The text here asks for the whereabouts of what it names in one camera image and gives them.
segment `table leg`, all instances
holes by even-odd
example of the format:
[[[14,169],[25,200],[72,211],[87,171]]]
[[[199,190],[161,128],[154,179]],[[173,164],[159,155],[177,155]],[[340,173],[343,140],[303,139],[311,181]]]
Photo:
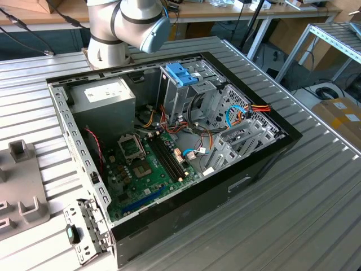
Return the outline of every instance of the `table leg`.
[[[268,27],[270,26],[271,20],[272,19],[264,19],[263,20],[261,27],[259,28],[257,35],[256,35],[256,37],[252,43],[252,46],[249,49],[248,55],[247,55],[247,58],[249,58],[250,60],[253,60],[253,58],[258,50],[258,47],[261,44],[262,39],[265,36]]]
[[[336,72],[336,74],[332,77],[332,81],[336,81],[336,79],[341,75],[341,73],[347,68],[348,65],[352,62],[352,58],[348,58],[344,65]]]
[[[325,23],[331,23],[333,22],[334,18],[336,17],[336,15],[332,15],[327,17],[327,20],[325,21]],[[307,51],[312,52],[314,47],[316,46],[317,42],[320,40],[319,37],[315,37],[312,42],[310,43],[310,46],[307,48]],[[306,61],[307,57],[309,56],[310,53],[305,52],[302,56],[302,58],[300,59],[300,61],[298,62],[299,65],[303,65],[304,62]]]
[[[307,38],[310,36],[310,34],[311,34],[310,25],[308,25],[306,27],[305,31],[303,31],[303,34],[300,37],[300,39],[297,41],[297,43],[296,43],[295,47],[293,48],[292,52],[289,54],[287,60],[283,64],[280,72],[276,76],[276,79],[275,79],[276,82],[279,83],[282,80],[282,78],[285,76],[287,70],[289,69],[289,67],[291,66],[293,60],[295,59],[298,51],[302,48],[303,43],[307,40]]]

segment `motherboard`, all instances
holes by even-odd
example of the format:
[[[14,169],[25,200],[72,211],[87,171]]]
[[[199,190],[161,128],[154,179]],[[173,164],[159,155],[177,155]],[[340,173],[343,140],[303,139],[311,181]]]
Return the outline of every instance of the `motherboard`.
[[[156,202],[200,176],[186,161],[174,154],[175,142],[167,132],[157,137],[127,134],[104,154],[111,221]]]

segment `label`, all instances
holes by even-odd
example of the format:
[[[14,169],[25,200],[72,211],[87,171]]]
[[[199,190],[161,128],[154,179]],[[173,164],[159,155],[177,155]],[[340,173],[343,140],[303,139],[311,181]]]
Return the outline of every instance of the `label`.
[[[88,98],[90,103],[98,102],[117,96],[123,96],[123,99],[129,99],[129,92],[125,87],[119,83],[111,83],[103,86],[96,86],[94,88],[86,89],[84,94]]]
[[[195,72],[195,73],[191,73],[191,76],[197,77],[197,76],[201,76],[201,74],[199,74],[198,72]]]
[[[348,114],[346,117],[348,117],[350,121],[360,121],[359,118],[354,114]]]
[[[212,172],[214,172],[214,169],[212,167],[210,167],[205,172],[203,172],[203,175],[207,176],[208,174],[211,174]]]
[[[201,153],[201,154],[205,154],[205,151],[206,151],[206,148],[200,148],[199,149],[199,153]]]
[[[333,103],[338,109],[347,109],[347,107],[343,103]]]

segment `wooden shelf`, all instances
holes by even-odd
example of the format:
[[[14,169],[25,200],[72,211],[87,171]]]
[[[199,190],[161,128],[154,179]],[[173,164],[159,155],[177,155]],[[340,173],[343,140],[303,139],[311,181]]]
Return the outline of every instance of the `wooden shelf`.
[[[64,19],[57,13],[44,14],[29,10],[22,10],[20,8],[1,6],[9,14],[16,16],[26,24],[56,24],[64,23]],[[336,6],[329,4],[328,8],[319,8],[318,11],[298,11],[287,5],[272,5],[272,8],[266,11],[261,11],[261,15],[299,15],[302,13],[318,14],[319,12],[340,12],[341,10]],[[89,22],[88,10],[83,0],[64,0],[59,6],[59,11],[64,15],[68,15],[77,19],[80,22]],[[214,18],[224,17],[226,20],[230,17],[238,16],[240,9],[229,5],[228,7],[214,7],[208,3],[182,3],[180,5],[180,18]],[[253,14],[252,10],[244,9],[242,15],[250,16]],[[174,13],[170,13],[171,18],[176,18]],[[11,22],[6,19],[3,14],[0,14],[0,25],[11,25]]]

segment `blue drive bay latch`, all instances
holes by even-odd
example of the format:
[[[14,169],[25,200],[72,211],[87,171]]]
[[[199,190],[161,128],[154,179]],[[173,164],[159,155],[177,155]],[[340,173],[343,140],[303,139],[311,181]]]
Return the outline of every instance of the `blue drive bay latch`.
[[[198,83],[198,78],[191,76],[188,70],[179,63],[168,64],[165,67],[181,86]]]

